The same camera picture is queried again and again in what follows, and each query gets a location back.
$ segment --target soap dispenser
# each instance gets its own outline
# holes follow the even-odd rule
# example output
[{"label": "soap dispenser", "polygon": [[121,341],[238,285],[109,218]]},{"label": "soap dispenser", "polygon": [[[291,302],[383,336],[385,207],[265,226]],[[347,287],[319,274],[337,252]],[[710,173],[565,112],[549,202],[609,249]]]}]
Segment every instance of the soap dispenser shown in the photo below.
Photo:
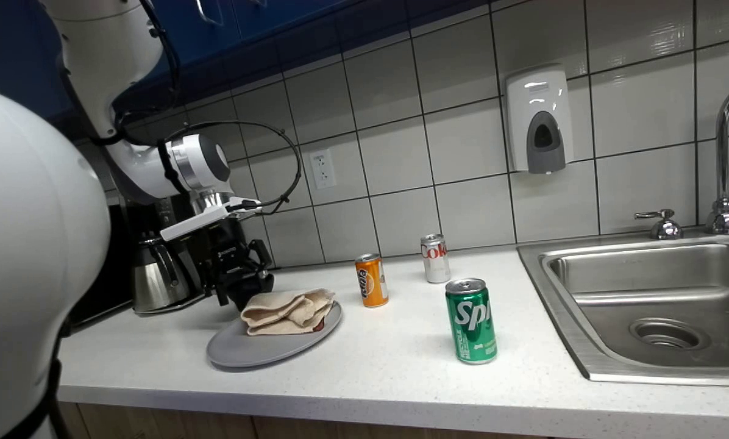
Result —
[{"label": "soap dispenser", "polygon": [[511,170],[553,173],[572,162],[565,73],[542,68],[508,80]]}]

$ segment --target kettle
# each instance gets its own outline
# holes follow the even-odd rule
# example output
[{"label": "kettle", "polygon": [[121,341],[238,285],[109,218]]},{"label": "kettle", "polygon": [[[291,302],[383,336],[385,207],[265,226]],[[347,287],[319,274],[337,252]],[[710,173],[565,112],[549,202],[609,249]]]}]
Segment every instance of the kettle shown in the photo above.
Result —
[{"label": "kettle", "polygon": [[133,312],[160,315],[190,301],[192,282],[188,269],[170,253],[159,237],[146,237],[136,245],[133,264]]}]

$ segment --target dark blue cabinet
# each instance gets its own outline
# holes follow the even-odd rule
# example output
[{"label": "dark blue cabinet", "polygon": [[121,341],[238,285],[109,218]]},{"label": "dark blue cabinet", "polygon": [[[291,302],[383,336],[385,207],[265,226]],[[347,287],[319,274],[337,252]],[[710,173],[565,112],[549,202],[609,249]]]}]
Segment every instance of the dark blue cabinet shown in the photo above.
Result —
[{"label": "dark blue cabinet", "polygon": [[36,0],[0,0],[0,92],[41,116],[70,110],[59,75],[59,36]]},{"label": "dark blue cabinet", "polygon": [[[152,0],[181,58],[114,107],[146,116],[487,0]],[[0,92],[48,120],[73,114],[59,36],[38,0],[0,0]]]}]

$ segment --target sink drain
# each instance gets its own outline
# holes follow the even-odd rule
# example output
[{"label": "sink drain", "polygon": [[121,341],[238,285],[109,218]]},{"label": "sink drain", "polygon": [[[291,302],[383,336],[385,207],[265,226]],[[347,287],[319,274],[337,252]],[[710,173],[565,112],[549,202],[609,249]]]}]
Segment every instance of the sink drain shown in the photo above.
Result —
[{"label": "sink drain", "polygon": [[633,334],[659,349],[700,349],[704,347],[703,332],[680,320],[646,316],[633,324]]}]

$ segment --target electrical outlet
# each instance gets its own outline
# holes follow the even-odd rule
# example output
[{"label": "electrical outlet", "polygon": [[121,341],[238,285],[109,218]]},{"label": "electrical outlet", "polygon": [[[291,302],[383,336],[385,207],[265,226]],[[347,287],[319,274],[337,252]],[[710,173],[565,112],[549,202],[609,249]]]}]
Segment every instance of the electrical outlet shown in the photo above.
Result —
[{"label": "electrical outlet", "polygon": [[337,185],[335,157],[330,148],[309,153],[309,169],[318,191]]}]

